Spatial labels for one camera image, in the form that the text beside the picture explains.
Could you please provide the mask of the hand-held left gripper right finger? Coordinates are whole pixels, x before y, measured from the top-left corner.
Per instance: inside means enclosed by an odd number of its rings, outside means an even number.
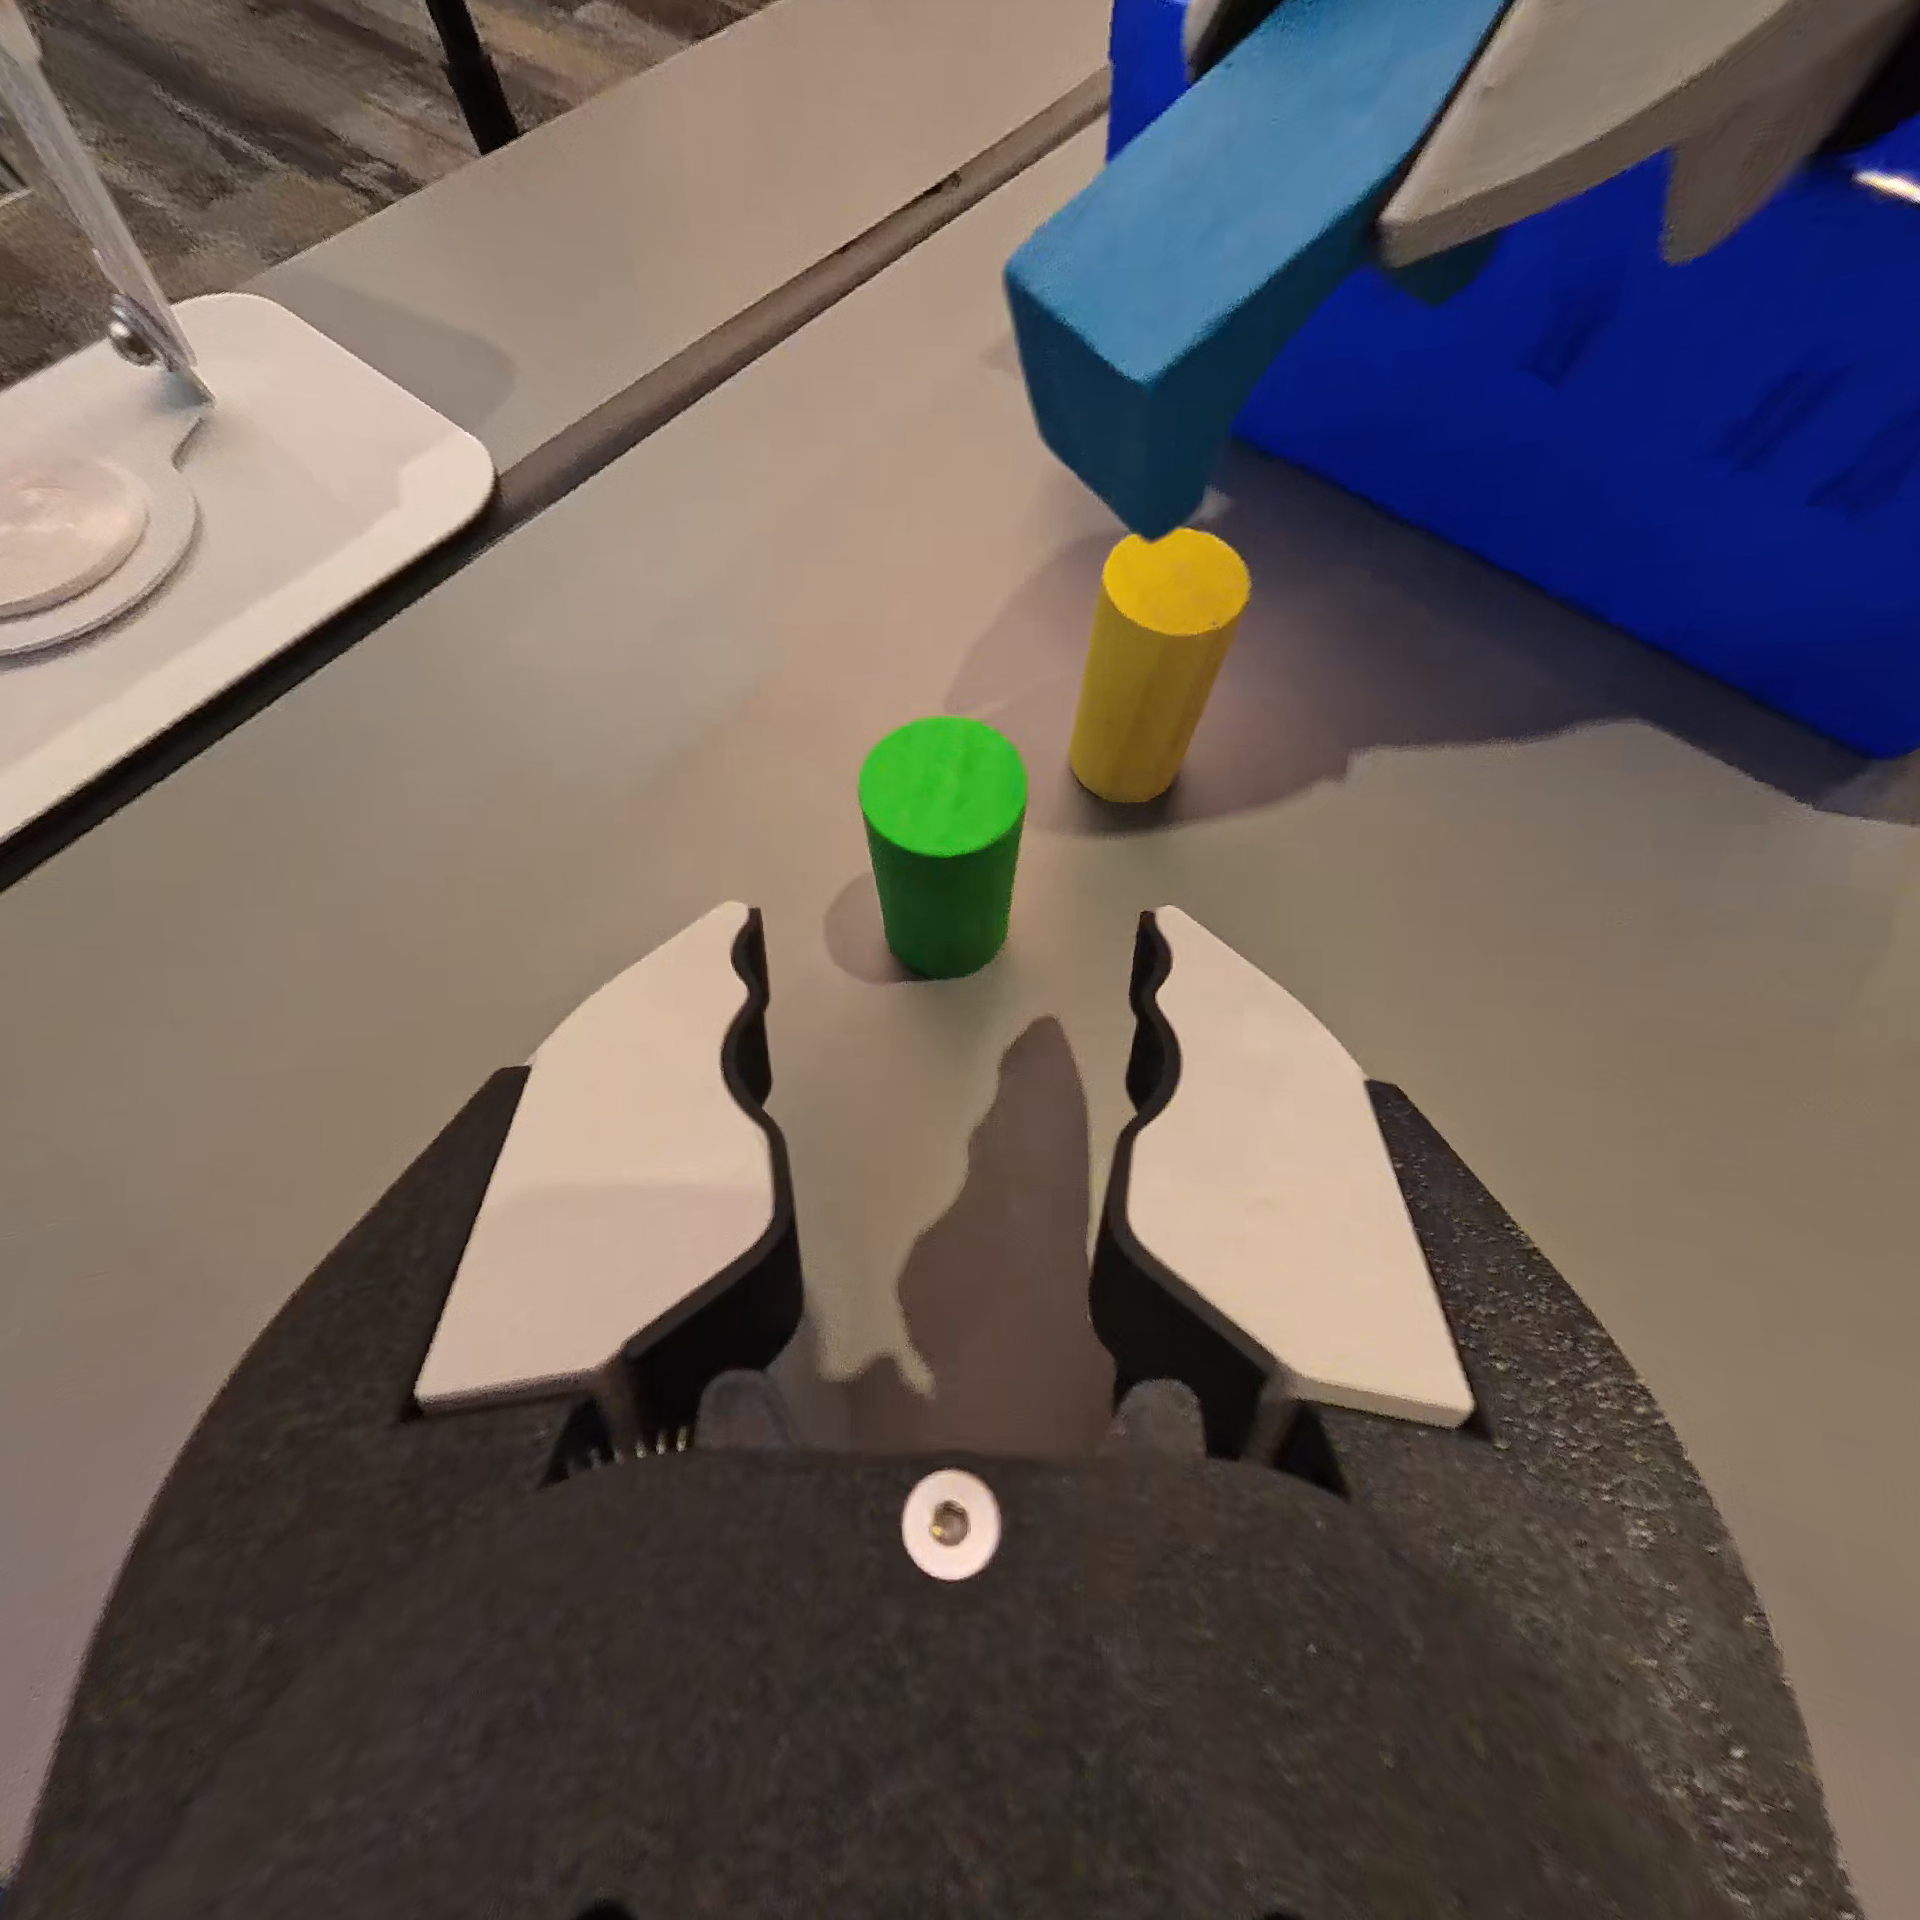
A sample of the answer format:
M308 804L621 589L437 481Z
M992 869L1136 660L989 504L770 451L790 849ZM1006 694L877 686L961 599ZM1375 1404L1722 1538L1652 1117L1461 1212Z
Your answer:
M1458 1430L1476 1414L1375 1087L1295 995L1178 907L1141 915L1132 1107L1092 1254L1117 1396L1183 1385L1203 1429L1267 1399Z

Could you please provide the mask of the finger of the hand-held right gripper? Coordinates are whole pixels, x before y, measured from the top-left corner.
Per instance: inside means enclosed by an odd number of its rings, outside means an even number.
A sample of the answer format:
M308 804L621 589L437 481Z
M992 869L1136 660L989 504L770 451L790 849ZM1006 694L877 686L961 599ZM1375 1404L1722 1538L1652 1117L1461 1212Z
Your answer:
M1383 207L1392 271L1670 155L1661 255L1731 239L1841 127L1914 2L1518 2Z
M1181 57L1188 83L1198 83L1228 59L1287 2L1188 2L1181 27Z

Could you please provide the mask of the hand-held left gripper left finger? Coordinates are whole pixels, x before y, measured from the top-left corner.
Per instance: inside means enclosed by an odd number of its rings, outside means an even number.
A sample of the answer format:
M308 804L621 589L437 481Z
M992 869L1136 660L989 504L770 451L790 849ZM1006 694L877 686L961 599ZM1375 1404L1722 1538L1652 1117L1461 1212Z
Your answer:
M535 1051L414 1385L423 1414L593 1399L691 1421L805 1317L768 1113L763 917L728 901L613 975Z

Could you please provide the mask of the blue arch block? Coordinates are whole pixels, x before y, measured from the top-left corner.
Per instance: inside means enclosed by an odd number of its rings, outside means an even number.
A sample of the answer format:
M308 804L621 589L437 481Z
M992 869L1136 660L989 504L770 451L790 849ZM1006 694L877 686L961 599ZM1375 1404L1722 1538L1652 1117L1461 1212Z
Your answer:
M1130 535L1197 517L1239 414L1368 263L1504 12L1277 4L1010 257L1038 435Z

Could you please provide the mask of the blue plastic bin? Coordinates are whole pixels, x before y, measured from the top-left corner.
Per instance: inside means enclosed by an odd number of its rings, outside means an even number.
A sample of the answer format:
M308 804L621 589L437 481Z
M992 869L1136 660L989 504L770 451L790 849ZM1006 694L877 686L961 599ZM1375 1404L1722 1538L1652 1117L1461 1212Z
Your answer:
M1917 751L1917 22L1710 252L1670 155L1367 266L1237 420L1251 447L1862 756Z

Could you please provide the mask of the green cylinder block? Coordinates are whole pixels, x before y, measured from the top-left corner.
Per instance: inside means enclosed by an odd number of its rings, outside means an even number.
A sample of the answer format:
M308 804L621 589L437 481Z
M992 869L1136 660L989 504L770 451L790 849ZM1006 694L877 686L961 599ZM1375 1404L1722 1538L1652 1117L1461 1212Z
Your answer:
M1005 948L1030 782L1015 743L985 721L912 721L866 755L857 797L883 935L924 980L964 978Z

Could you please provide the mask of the yellow cylinder block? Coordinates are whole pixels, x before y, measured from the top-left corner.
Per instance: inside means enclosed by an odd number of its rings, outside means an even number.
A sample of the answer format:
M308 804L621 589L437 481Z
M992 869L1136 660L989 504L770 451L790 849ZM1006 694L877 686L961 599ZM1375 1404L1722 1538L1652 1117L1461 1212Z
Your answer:
M1246 561L1213 533L1112 547L1068 743L1092 799L1150 804L1173 789L1251 599Z

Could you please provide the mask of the black metal pole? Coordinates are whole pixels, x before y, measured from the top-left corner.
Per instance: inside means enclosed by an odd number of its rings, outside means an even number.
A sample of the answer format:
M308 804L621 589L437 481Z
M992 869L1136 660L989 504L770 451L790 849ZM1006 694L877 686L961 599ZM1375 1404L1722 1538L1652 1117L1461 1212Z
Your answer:
M478 155L494 155L520 132L502 76L469 2L423 4L440 42L440 60L455 104Z

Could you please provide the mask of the wooden document stand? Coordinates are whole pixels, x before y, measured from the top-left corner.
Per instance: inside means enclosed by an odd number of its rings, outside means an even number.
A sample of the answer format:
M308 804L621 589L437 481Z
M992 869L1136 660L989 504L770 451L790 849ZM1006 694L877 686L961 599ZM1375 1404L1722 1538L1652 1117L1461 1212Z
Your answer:
M462 535L487 447L277 300L169 302L5 4L5 117L108 325L3 399L3 832L34 830Z

